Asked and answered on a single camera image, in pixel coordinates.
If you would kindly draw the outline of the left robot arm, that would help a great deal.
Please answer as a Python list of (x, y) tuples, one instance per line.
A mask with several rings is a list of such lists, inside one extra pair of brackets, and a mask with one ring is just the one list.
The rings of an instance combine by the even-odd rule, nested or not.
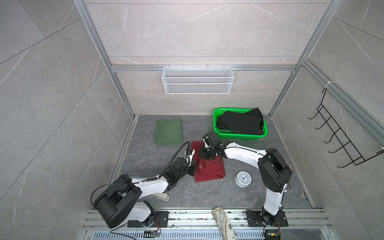
[(127, 174), (119, 176), (113, 183), (102, 185), (106, 189), (91, 204), (107, 226), (113, 229), (124, 221), (136, 221), (145, 227), (153, 224), (156, 210), (142, 199), (157, 195), (168, 199), (167, 192), (177, 186), (185, 175), (193, 175), (193, 156), (191, 142), (186, 141), (172, 156), (165, 169), (150, 178), (131, 178)]

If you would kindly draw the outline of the green skirt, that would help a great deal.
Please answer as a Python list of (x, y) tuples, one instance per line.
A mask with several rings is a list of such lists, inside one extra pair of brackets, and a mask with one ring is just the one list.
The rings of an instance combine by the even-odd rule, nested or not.
[(159, 119), (155, 123), (154, 143), (158, 145), (181, 144), (183, 142), (182, 119)]

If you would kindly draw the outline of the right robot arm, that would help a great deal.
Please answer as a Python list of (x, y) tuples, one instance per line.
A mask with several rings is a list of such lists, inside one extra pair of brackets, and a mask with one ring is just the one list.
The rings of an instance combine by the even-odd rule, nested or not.
[(249, 164), (260, 171), (263, 184), (267, 188), (261, 210), (261, 220), (267, 226), (284, 226), (283, 197), (289, 186), (293, 170), (278, 150), (256, 150), (221, 140), (214, 132), (203, 136), (205, 146), (200, 150), (203, 159), (223, 157)]

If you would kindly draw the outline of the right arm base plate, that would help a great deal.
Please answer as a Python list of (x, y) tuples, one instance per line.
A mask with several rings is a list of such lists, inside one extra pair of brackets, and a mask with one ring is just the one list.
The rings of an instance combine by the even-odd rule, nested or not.
[(265, 209), (260, 211), (246, 211), (247, 221), (249, 227), (264, 227), (265, 225), (270, 227), (288, 227), (288, 220), (284, 211), (279, 210), (276, 215), (272, 215)]

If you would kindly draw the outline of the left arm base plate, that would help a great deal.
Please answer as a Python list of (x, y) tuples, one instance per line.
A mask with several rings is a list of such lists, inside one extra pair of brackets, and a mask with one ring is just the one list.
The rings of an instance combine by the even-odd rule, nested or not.
[(147, 220), (144, 222), (139, 221), (128, 221), (128, 228), (166, 228), (168, 226), (170, 212), (167, 211), (159, 211), (154, 215), (151, 214)]

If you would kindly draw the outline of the black skirt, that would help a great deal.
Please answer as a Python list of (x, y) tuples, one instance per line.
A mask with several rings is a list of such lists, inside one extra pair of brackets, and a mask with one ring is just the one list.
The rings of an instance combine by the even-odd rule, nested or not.
[(224, 133), (263, 135), (264, 117), (258, 108), (245, 113), (225, 111), (218, 116), (216, 127)]

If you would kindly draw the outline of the red polka dot skirt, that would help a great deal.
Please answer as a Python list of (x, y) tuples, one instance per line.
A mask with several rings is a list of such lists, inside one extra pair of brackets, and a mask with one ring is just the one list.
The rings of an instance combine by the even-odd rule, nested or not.
[(192, 141), (191, 149), (195, 150), (193, 161), (196, 163), (195, 182), (223, 179), (226, 176), (224, 163), (221, 157), (206, 160), (200, 157), (200, 149), (204, 142)]

